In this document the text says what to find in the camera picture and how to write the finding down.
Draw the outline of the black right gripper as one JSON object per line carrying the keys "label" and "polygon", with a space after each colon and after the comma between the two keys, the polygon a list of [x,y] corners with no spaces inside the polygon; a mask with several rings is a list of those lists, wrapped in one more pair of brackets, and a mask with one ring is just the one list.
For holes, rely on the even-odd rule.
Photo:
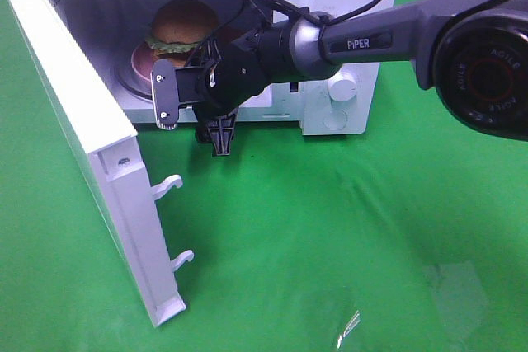
{"label": "black right gripper", "polygon": [[248,44],[241,38],[220,45],[215,38],[199,47],[192,68],[177,72],[180,100],[195,113],[196,140],[211,143],[214,157],[228,156],[237,108],[248,99]]}

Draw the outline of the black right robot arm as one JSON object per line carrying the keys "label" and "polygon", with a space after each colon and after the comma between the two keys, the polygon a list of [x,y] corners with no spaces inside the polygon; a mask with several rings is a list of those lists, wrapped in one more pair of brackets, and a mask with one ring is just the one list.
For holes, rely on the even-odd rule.
{"label": "black right robot arm", "polygon": [[192,105],[200,137],[229,152],[237,108],[272,83],[324,80],[346,63],[408,61],[462,124],[527,138],[527,0],[418,0],[331,18],[279,4],[200,66],[175,71],[177,106]]}

